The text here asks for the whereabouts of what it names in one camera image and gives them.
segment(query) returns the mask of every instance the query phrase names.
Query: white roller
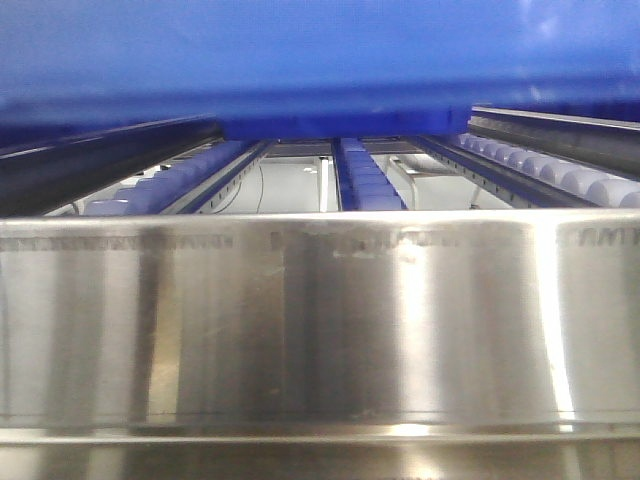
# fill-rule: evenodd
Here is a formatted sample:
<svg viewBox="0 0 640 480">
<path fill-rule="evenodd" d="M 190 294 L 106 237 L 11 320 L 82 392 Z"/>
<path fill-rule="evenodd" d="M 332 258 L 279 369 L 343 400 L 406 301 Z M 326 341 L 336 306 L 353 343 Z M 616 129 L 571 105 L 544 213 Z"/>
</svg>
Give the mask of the white roller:
<svg viewBox="0 0 640 480">
<path fill-rule="evenodd" d="M 640 184 L 622 178 L 594 182 L 587 190 L 587 200 L 602 207 L 619 207 L 628 194 L 640 193 Z"/>
<path fill-rule="evenodd" d="M 457 135 L 455 137 L 453 137 L 453 142 L 456 145 L 460 145 L 463 146 L 464 142 L 467 138 L 471 137 L 472 135 L 468 134 L 468 133 L 463 133 L 462 135 Z"/>
<path fill-rule="evenodd" d="M 605 180 L 607 178 L 609 178 L 609 175 L 604 172 L 584 168 L 567 173 L 562 179 L 560 188 L 574 195 L 583 197 L 591 185 L 598 180 Z"/>
<path fill-rule="evenodd" d="M 499 149 L 501 149 L 503 146 L 504 145 L 502 143 L 491 142 L 484 146 L 484 149 L 482 150 L 482 154 L 485 157 L 491 158 L 493 160 L 493 158 L 496 156 L 496 152 Z"/>
<path fill-rule="evenodd" d="M 544 155 L 536 155 L 535 157 L 529 157 L 524 161 L 522 164 L 522 172 L 527 175 L 531 175 L 532 177 L 539 177 L 544 167 L 554 163 L 560 163 L 560 160 Z"/>
<path fill-rule="evenodd" d="M 465 137 L 462 140 L 462 146 L 465 148 L 471 148 L 471 145 L 473 144 L 473 142 L 475 142 L 478 139 L 478 137 L 474 136 L 474 135 L 469 135 L 468 137 Z"/>
<path fill-rule="evenodd" d="M 640 192 L 628 193 L 620 202 L 621 208 L 640 208 Z"/>
<path fill-rule="evenodd" d="M 475 153 L 482 153 L 484 150 L 484 147 L 490 143 L 492 143 L 491 140 L 486 140 L 483 138 L 476 139 L 471 143 L 471 150 L 474 151 Z"/>
<path fill-rule="evenodd" d="M 533 155 L 535 155 L 533 152 L 528 152 L 526 150 L 519 150 L 517 152 L 513 152 L 511 155 L 509 155 L 507 166 L 511 168 L 515 168 L 516 170 L 520 170 L 522 169 L 522 165 L 524 164 L 524 161 Z"/>
<path fill-rule="evenodd" d="M 542 170 L 540 171 L 540 180 L 559 187 L 567 173 L 582 169 L 583 168 L 580 165 L 569 162 L 550 163 L 542 167 Z"/>
<path fill-rule="evenodd" d="M 508 146 L 499 148 L 498 151 L 496 152 L 494 160 L 496 162 L 506 164 L 507 161 L 509 160 L 509 155 L 511 155 L 514 152 L 520 152 L 520 151 L 522 150 L 520 150 L 519 148 L 508 147 Z"/>
</svg>

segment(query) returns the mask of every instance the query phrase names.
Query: stainless steel panel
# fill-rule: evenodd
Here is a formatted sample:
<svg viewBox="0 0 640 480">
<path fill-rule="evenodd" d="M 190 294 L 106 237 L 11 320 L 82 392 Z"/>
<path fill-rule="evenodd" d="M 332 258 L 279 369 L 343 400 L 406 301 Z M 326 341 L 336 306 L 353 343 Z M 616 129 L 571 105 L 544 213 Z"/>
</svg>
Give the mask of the stainless steel panel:
<svg viewBox="0 0 640 480">
<path fill-rule="evenodd" d="M 23 478 L 575 478 L 573 445 L 623 477 L 639 246 L 625 210 L 4 221 L 0 457 Z"/>
</svg>

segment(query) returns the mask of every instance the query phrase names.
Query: metal rail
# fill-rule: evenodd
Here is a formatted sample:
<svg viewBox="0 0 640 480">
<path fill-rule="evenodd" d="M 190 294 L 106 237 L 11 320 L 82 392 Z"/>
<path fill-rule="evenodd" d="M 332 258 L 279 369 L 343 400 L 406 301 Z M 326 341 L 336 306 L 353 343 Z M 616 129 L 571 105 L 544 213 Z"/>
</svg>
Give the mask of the metal rail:
<svg viewBox="0 0 640 480">
<path fill-rule="evenodd" d="M 436 137 L 408 137 L 407 141 L 489 193 L 514 207 L 594 207 L 571 193 L 498 165 Z"/>
<path fill-rule="evenodd" d="M 398 138 L 363 138 L 362 142 L 371 155 L 420 153 L 413 145 Z M 329 140 L 300 140 L 282 142 L 273 146 L 268 158 L 322 157 L 331 155 Z"/>
<path fill-rule="evenodd" d="M 0 216 L 51 211 L 197 145 L 209 119 L 155 122 L 0 152 Z"/>
<path fill-rule="evenodd" d="M 569 157 L 628 178 L 640 177 L 640 123 L 475 108 L 472 133 Z"/>
<path fill-rule="evenodd" d="M 218 195 L 216 200 L 222 200 L 236 182 L 239 181 L 260 159 L 265 156 L 273 142 L 263 141 L 253 145 L 237 159 L 206 179 L 200 185 L 189 191 L 171 205 L 162 210 L 161 214 L 178 214 L 197 212 L 202 205 Z"/>
</svg>

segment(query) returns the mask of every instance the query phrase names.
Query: blue plastic cover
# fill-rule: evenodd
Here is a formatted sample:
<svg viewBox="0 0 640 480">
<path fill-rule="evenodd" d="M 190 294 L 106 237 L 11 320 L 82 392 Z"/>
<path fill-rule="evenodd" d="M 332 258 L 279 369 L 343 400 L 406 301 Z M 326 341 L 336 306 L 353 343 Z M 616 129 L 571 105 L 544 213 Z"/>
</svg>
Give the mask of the blue plastic cover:
<svg viewBox="0 0 640 480">
<path fill-rule="evenodd" d="M 0 134 L 201 114 L 237 139 L 453 133 L 471 104 L 637 101 L 639 75 L 637 0 L 5 0 L 0 14 Z"/>
</svg>

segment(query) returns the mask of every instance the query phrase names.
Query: blue roller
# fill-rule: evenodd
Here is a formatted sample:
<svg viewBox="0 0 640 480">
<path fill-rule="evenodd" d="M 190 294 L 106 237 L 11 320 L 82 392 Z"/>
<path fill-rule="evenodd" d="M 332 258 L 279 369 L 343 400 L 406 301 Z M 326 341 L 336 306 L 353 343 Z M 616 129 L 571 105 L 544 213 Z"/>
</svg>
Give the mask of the blue roller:
<svg viewBox="0 0 640 480">
<path fill-rule="evenodd" d="M 340 203 L 349 210 L 404 210 L 402 199 L 358 139 L 333 142 Z"/>
<path fill-rule="evenodd" d="M 112 199 L 89 203 L 84 215 L 160 213 L 255 145 L 255 142 L 240 141 L 216 145 L 169 170 L 161 170 L 151 178 L 139 180 L 134 187 L 118 190 Z"/>
</svg>

